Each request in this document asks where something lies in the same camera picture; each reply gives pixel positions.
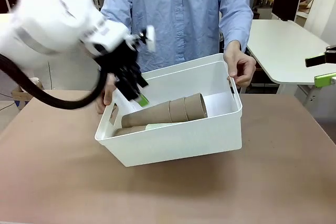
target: person's left hand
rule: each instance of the person's left hand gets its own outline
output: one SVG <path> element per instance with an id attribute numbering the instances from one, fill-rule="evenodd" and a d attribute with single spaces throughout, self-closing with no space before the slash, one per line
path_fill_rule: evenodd
<path id="1" fill-rule="evenodd" d="M 229 76 L 235 80 L 237 86 L 249 86 L 256 71 L 256 60 L 240 50 L 238 41 L 231 41 L 227 45 L 224 60 L 228 65 Z"/>

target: light blue shirt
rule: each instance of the light blue shirt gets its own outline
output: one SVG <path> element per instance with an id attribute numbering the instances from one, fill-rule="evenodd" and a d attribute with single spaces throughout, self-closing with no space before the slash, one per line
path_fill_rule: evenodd
<path id="1" fill-rule="evenodd" d="M 132 33 L 154 26 L 156 52 L 139 48 L 143 72 L 218 53 L 219 30 L 244 51 L 253 17 L 249 0 L 104 0 L 101 12 Z"/>

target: white plastic bin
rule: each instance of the white plastic bin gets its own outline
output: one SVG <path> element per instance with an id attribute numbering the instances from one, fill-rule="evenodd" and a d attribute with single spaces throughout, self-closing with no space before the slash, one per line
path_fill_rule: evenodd
<path id="1" fill-rule="evenodd" d="M 149 86 L 143 89 L 150 106 L 168 100 L 201 93 L 208 118 L 178 123 L 112 137 L 121 127 L 121 118 L 128 114 L 118 92 L 107 106 L 95 138 L 124 166 L 135 166 L 173 159 L 232 151 L 241 148 L 241 110 L 237 88 L 231 80 L 232 94 L 227 81 L 227 65 L 223 54 L 211 55 L 143 74 Z M 114 104 L 119 107 L 114 123 L 111 114 Z"/>

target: bin handle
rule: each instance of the bin handle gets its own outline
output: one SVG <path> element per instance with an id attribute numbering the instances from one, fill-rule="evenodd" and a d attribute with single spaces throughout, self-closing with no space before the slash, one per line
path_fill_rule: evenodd
<path id="1" fill-rule="evenodd" d="M 242 105 L 242 102 L 239 98 L 239 93 L 238 93 L 238 90 L 237 90 L 235 80 L 232 77 L 230 77 L 229 79 L 230 79 L 231 86 L 232 86 L 232 89 L 233 89 L 233 100 L 235 100 L 238 111 L 240 111 L 243 108 L 243 105 Z"/>

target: brown table surface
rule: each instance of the brown table surface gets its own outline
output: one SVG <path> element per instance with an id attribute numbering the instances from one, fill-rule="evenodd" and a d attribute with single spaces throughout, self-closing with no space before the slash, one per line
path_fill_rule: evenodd
<path id="1" fill-rule="evenodd" d="M 94 140 L 93 105 L 32 100 L 0 136 L 0 220 L 336 223 L 334 143 L 295 98 L 241 99 L 241 150 L 129 168 Z"/>

